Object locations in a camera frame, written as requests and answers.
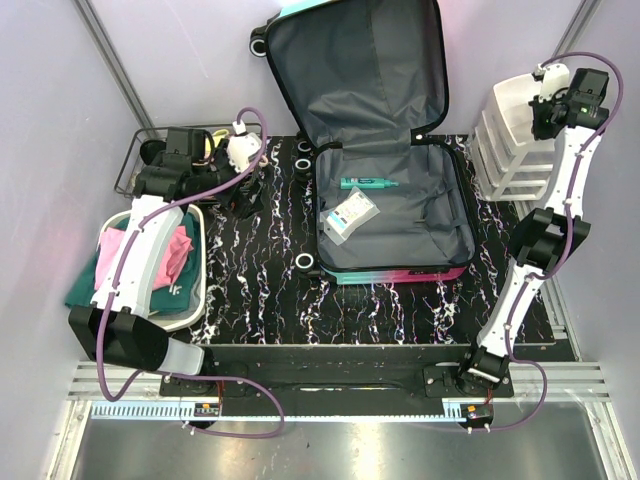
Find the white drawer organizer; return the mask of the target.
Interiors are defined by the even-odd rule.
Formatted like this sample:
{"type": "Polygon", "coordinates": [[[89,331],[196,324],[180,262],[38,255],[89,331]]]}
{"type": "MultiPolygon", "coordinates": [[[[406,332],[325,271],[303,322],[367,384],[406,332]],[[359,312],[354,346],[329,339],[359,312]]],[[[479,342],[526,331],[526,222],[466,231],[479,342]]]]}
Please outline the white drawer organizer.
{"type": "Polygon", "coordinates": [[[495,84],[470,134],[470,155],[482,198],[492,202],[537,201],[547,190],[555,155],[553,140],[536,140],[529,102],[541,84],[530,74],[495,84]]]}

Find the white packet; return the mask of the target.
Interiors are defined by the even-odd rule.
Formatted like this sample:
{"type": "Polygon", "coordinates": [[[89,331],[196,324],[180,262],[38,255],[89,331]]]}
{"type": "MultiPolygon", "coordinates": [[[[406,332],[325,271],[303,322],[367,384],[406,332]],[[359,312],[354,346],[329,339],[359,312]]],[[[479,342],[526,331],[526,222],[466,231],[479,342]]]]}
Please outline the white packet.
{"type": "Polygon", "coordinates": [[[375,203],[358,187],[339,205],[320,215],[323,231],[336,245],[346,242],[351,234],[380,213],[375,203]]]}

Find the pink cloth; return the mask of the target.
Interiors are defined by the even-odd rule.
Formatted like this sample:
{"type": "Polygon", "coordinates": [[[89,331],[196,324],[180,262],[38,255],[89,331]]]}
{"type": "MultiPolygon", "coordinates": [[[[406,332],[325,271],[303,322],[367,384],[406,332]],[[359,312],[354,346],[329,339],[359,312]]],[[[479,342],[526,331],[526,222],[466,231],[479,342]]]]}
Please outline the pink cloth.
{"type": "MultiPolygon", "coordinates": [[[[95,267],[94,289],[98,290],[111,268],[116,253],[124,239],[125,231],[109,227],[100,236],[99,254],[95,267]]],[[[169,241],[156,274],[152,290],[170,287],[179,278],[189,253],[194,249],[185,226],[178,226],[169,241]]]]}

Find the pink and teal kids suitcase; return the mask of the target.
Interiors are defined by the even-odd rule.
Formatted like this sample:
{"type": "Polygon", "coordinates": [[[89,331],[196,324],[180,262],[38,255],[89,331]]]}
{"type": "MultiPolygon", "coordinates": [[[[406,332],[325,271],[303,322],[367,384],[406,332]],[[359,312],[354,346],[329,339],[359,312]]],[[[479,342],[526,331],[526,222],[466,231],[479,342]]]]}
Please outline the pink and teal kids suitcase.
{"type": "Polygon", "coordinates": [[[296,270],[339,285],[449,281],[477,253],[468,183],[455,151],[433,136],[449,110],[434,1],[304,1],[249,37],[267,60],[298,128],[296,176],[312,191],[312,243],[296,270]],[[361,190],[380,213],[341,245],[320,215],[346,177],[398,187],[361,190]]]}

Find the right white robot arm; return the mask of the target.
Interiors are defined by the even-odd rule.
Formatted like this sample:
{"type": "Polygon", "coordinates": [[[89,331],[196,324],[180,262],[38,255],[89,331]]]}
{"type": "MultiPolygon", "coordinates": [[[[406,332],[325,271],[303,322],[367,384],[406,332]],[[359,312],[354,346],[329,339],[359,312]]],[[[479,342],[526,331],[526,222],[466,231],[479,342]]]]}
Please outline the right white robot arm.
{"type": "Polygon", "coordinates": [[[527,106],[535,143],[552,142],[555,155],[539,206],[510,237],[509,270],[487,324],[454,371],[454,384],[466,396],[499,388],[513,363],[515,340],[543,283],[557,273],[587,238],[582,197],[593,154],[611,118],[604,107],[609,83],[605,71],[561,63],[540,66],[527,106]]]}

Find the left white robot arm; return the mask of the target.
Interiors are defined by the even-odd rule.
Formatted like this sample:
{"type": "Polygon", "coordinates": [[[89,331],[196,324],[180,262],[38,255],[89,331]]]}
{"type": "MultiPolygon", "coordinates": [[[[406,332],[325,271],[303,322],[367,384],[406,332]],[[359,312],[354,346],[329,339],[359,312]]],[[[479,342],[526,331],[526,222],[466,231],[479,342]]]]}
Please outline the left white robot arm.
{"type": "Polygon", "coordinates": [[[178,374],[196,396],[214,388],[216,372],[204,364],[205,351],[171,338],[149,314],[162,258],[188,207],[224,195],[233,208],[246,208],[256,195],[250,182],[266,135],[248,131],[241,121],[232,128],[220,142],[205,129],[171,127],[165,139],[142,144],[144,165],[115,257],[88,305],[69,314],[72,331],[98,367],[178,374]]]}

